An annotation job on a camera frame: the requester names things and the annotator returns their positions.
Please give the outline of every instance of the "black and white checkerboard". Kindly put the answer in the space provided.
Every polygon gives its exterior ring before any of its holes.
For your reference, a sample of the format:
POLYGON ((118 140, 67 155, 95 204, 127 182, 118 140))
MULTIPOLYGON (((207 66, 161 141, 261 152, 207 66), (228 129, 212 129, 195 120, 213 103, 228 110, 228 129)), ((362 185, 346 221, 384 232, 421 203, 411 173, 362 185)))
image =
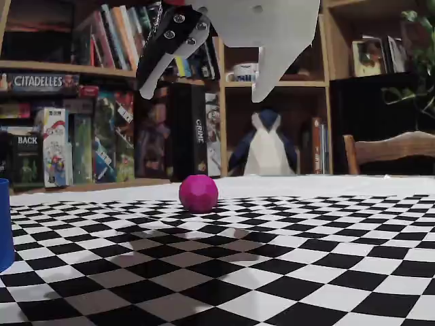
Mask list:
POLYGON ((0 324, 435 325, 435 197, 13 206, 0 324))

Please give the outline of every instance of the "photo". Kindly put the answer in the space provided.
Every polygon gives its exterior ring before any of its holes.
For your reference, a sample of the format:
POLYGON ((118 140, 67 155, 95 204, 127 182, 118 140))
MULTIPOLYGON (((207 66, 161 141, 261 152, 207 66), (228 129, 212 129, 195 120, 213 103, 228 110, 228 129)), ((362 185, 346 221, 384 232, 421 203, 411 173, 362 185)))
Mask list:
POLYGON ((355 77, 382 75, 387 72, 380 39, 365 39, 352 43, 355 77))

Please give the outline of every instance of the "chair backrest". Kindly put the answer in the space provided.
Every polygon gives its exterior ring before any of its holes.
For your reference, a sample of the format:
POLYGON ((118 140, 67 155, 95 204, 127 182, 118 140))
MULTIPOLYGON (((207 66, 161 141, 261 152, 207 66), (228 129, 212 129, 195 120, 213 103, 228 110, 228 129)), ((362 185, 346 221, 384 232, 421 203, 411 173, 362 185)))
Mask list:
POLYGON ((364 163, 392 161, 409 156, 430 156, 435 158, 435 136, 426 132, 405 132, 384 141, 358 141, 345 135, 345 147, 349 174, 360 174, 364 163))

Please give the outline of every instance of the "penguin plush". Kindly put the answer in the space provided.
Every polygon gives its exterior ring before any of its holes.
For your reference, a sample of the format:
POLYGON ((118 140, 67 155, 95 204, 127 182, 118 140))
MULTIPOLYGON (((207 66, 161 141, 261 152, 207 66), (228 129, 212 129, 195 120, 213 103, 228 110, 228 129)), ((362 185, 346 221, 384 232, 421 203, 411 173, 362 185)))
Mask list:
POLYGON ((279 127, 281 116, 271 109, 252 115, 252 130, 239 143, 230 157, 228 170, 244 165, 244 175, 294 175, 296 149, 279 127))

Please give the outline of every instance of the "magenta ball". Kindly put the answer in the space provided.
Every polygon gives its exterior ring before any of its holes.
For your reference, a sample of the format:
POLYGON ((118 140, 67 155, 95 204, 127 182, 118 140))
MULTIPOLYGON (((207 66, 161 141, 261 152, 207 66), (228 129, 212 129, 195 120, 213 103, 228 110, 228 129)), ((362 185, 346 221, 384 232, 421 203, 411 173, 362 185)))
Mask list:
POLYGON ((191 175, 179 187, 179 200, 192 213, 209 213, 218 203, 219 191, 207 175, 191 175))

